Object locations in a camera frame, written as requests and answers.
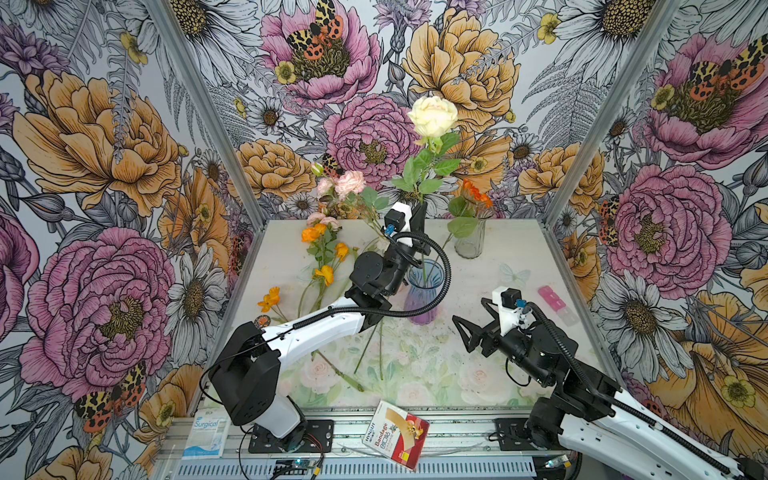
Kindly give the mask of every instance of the glass vase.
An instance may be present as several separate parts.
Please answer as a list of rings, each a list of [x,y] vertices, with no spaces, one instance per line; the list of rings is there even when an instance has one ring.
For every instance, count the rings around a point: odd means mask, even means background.
[[[442,265],[434,260],[424,260],[424,268],[414,268],[408,272],[408,283],[411,289],[406,297],[405,310],[416,310],[433,301],[442,287],[445,279]],[[427,325],[437,317],[437,308],[421,315],[411,316],[411,322],[416,325]]]
[[[456,253],[461,257],[469,259],[480,257],[483,243],[485,243],[485,220],[478,220],[477,227],[475,227],[472,235],[456,239]]]

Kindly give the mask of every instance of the pink peony illustration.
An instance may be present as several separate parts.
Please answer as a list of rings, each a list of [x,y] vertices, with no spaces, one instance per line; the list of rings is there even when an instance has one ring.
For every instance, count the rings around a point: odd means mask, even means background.
[[[619,196],[618,245],[607,249],[611,268],[656,284],[663,298],[695,293],[728,254],[722,202],[713,178],[692,165],[643,167]]]
[[[691,65],[710,61],[722,65],[747,47],[731,47],[716,35],[704,39],[696,34],[669,62],[667,71],[656,78],[657,92],[651,102],[644,136],[653,151],[663,151],[679,162],[696,162],[714,170],[744,155],[768,134],[768,74],[763,73],[743,90],[729,86],[695,100],[690,92]]]
[[[359,170],[370,187],[401,174],[406,160],[421,147],[408,108],[371,94],[353,98],[341,114],[328,117],[328,153],[345,170]]]
[[[48,259],[29,290],[22,378],[62,387],[73,399],[117,385],[139,362],[160,368],[174,268],[157,244],[135,230],[109,228]]]
[[[38,269],[40,255],[29,233],[0,212],[0,340],[16,324],[24,305],[24,284]]]
[[[296,11],[288,16],[281,11],[280,16],[267,15],[261,20],[261,48],[266,52],[261,57],[263,65],[275,69],[278,81],[305,108],[343,103],[376,84],[381,56],[378,36],[368,36],[354,8],[347,13],[340,2],[335,5],[336,16],[344,25],[342,37],[326,47],[319,60],[306,60],[286,41],[292,33],[310,28],[315,21],[314,6],[307,14]]]

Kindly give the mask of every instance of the table surface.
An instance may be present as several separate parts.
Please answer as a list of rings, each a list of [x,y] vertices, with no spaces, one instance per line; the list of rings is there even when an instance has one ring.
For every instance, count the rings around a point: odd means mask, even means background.
[[[448,220],[427,220],[426,233],[442,244],[448,237]],[[343,220],[339,241],[351,247],[363,247],[375,234],[361,220]],[[314,259],[301,242],[303,220],[275,220],[269,223],[244,295],[233,316],[227,335],[242,323],[260,315],[257,305],[270,287],[280,288],[280,308],[288,319],[296,317],[296,308],[313,272]],[[289,395],[303,409],[371,409],[380,399],[404,408],[430,409],[526,409],[536,399],[549,393],[536,382],[519,387],[505,373],[505,357],[495,353],[483,357],[479,349],[467,353],[451,321],[453,315],[480,326],[492,318],[480,305],[498,286],[512,286],[523,298],[535,301],[545,314],[576,342],[576,357],[601,369],[600,361],[580,323],[567,324],[558,318],[538,295],[549,285],[575,311],[566,286],[552,258],[546,239],[535,220],[490,220],[486,222],[485,248],[473,260],[461,258],[453,242],[445,248],[453,272],[448,296],[438,306],[437,317],[426,326],[408,319],[386,317],[373,333],[359,364],[372,329],[330,343],[320,352],[339,370],[363,385],[359,392],[338,376],[320,356],[288,366],[280,373],[278,391]],[[336,281],[326,291],[323,306],[349,288],[352,270],[350,255],[336,271]],[[390,298],[393,310],[402,310],[409,286]],[[303,307],[303,314],[308,309]],[[510,373],[525,383],[527,376],[510,364]]]

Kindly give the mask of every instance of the flower bud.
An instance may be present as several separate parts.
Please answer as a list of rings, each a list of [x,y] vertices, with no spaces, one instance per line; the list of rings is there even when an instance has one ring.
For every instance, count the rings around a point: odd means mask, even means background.
[[[754,195],[758,188],[768,187],[768,155],[763,155],[746,168],[742,182],[747,195]]]
[[[315,162],[312,164],[312,173],[315,174],[316,177],[322,177],[322,175],[325,173],[325,168],[323,168],[323,164],[320,164],[318,162]]]
[[[0,148],[0,180],[19,182],[24,180],[24,168],[16,157]]]
[[[72,209],[67,207],[64,199],[56,194],[37,194],[19,200],[46,222],[56,223],[74,219]]]

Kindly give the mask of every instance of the orange peony illustration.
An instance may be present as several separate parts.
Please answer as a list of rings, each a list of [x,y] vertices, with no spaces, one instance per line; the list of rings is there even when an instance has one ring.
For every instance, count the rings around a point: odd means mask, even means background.
[[[160,115],[134,92],[131,122],[124,137],[123,158],[115,158],[114,102],[103,78],[86,85],[80,78],[46,71],[29,75],[27,89],[46,108],[48,116],[15,114],[13,138],[40,177],[44,192],[85,192],[82,207],[98,204],[107,189],[120,191],[149,217],[163,197],[181,186],[179,150]]]

